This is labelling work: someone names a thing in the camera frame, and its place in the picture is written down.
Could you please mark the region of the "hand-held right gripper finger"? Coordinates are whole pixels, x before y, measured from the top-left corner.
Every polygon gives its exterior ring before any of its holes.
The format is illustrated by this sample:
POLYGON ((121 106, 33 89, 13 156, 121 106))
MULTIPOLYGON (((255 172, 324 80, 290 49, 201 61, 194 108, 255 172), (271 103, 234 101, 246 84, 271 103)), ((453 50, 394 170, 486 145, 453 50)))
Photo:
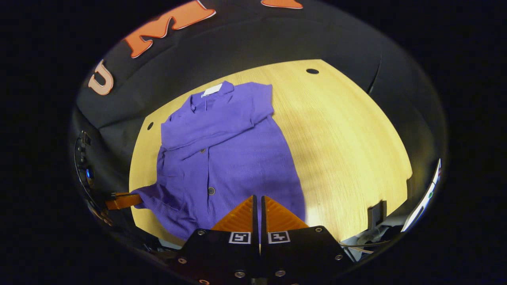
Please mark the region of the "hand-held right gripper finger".
POLYGON ((268 285, 328 285, 353 268, 324 226, 306 225, 267 196, 261 213, 261 277, 268 285))
POLYGON ((211 229, 196 229, 168 267, 191 285, 250 285, 260 257, 257 197, 251 196, 211 229))

